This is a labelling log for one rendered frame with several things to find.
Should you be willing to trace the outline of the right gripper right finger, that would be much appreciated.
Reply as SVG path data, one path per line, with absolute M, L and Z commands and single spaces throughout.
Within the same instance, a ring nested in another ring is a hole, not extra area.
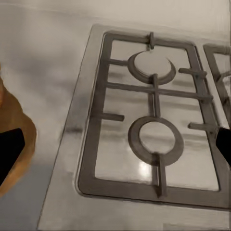
M 216 139 L 216 146 L 231 166 L 231 129 L 219 129 Z

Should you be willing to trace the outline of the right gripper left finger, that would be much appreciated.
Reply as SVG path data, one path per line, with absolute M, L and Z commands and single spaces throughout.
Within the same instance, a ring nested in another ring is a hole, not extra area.
M 0 133 L 0 186 L 24 147 L 25 139 L 20 128 Z

